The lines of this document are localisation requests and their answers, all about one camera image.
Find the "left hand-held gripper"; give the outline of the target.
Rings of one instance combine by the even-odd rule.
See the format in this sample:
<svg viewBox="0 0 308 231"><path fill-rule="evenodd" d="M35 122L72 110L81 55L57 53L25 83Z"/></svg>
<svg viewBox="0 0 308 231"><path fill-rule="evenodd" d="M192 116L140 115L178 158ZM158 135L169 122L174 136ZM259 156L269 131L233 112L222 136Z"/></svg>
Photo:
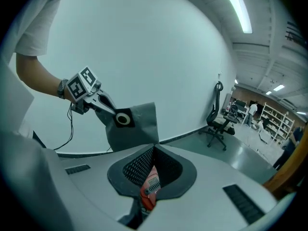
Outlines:
<svg viewBox="0 0 308 231"><path fill-rule="evenodd" d="M90 108L97 113L109 115L116 111L115 103L107 92L100 90L101 82L88 66L75 74L66 87L75 102L72 110L79 114L86 113Z"/></svg>

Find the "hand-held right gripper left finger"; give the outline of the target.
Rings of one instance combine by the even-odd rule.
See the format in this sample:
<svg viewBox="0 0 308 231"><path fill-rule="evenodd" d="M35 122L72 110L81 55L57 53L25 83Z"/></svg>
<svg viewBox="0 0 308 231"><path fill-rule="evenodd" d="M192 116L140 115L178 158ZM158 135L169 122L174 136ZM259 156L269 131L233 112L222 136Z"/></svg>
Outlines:
<svg viewBox="0 0 308 231"><path fill-rule="evenodd" d="M142 217L140 189L124 175L121 159L151 150L141 145L118 153L60 160L44 151L44 209L56 231L153 231Z"/></svg>

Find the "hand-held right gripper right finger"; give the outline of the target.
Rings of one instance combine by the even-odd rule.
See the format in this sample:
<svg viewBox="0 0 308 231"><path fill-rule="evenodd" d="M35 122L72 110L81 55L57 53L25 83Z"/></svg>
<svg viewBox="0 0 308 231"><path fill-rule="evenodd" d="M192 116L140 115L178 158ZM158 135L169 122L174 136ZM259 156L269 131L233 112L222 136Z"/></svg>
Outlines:
<svg viewBox="0 0 308 231"><path fill-rule="evenodd" d="M239 231L247 222L226 195L223 187L236 184L265 213L276 199L262 185L227 163L184 149L165 146L196 167L193 186L180 198L160 200L141 231Z"/></svg>

